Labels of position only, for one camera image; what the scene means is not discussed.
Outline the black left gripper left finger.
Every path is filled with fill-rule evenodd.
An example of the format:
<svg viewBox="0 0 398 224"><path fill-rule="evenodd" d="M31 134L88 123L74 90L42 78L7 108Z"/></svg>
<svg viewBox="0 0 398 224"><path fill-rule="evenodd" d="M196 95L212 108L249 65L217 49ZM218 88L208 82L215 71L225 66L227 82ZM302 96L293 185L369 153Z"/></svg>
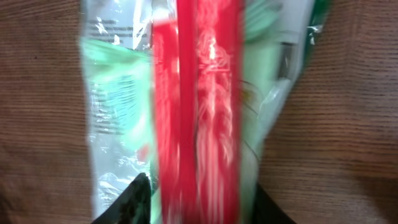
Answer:
<svg viewBox="0 0 398 224"><path fill-rule="evenodd" d="M91 224L149 224L151 196L150 180L140 173Z"/></svg>

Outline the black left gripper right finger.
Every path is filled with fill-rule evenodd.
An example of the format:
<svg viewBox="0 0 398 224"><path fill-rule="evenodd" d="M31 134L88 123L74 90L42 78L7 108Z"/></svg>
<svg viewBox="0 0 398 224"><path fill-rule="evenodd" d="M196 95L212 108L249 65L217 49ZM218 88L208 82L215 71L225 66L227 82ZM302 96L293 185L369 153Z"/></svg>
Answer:
<svg viewBox="0 0 398 224"><path fill-rule="evenodd" d="M252 212L252 224L296 224L266 193L259 183Z"/></svg>

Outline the green 3M gloves package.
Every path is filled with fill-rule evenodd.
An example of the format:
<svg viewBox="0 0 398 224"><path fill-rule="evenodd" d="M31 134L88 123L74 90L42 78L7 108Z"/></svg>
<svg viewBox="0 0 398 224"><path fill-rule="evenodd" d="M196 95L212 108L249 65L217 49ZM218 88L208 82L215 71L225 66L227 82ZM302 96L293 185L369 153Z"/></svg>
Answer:
<svg viewBox="0 0 398 224"><path fill-rule="evenodd" d="M93 218L140 174L162 221L154 115L155 1L83 1L80 34ZM251 223L264 141L311 55L329 1L242 1L240 219Z"/></svg>

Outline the red toothpaste tube pack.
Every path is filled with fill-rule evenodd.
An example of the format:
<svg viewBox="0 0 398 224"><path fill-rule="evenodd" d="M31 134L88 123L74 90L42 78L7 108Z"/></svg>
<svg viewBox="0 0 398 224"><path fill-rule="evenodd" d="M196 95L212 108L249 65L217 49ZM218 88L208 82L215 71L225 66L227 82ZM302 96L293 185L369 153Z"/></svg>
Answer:
<svg viewBox="0 0 398 224"><path fill-rule="evenodd" d="M153 3L164 223L238 223L243 2Z"/></svg>

